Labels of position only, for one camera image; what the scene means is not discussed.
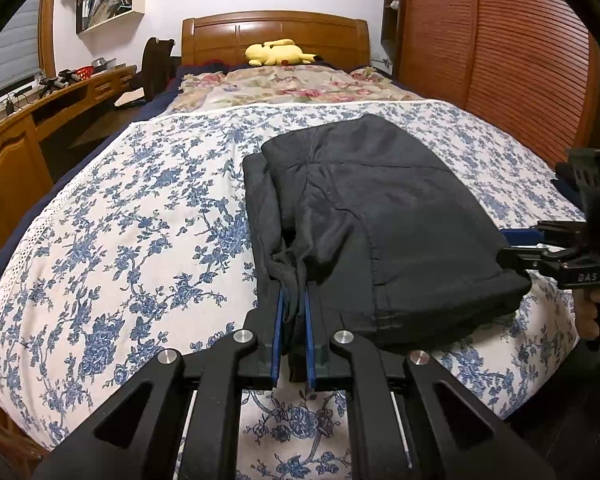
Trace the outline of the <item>person right hand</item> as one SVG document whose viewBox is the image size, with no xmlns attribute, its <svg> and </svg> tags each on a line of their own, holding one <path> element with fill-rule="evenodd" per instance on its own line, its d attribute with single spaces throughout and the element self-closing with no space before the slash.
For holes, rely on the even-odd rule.
<svg viewBox="0 0 600 480">
<path fill-rule="evenodd" d="M 578 335 L 585 340 L 596 339 L 600 336 L 600 287 L 575 289 L 572 294 Z"/>
</svg>

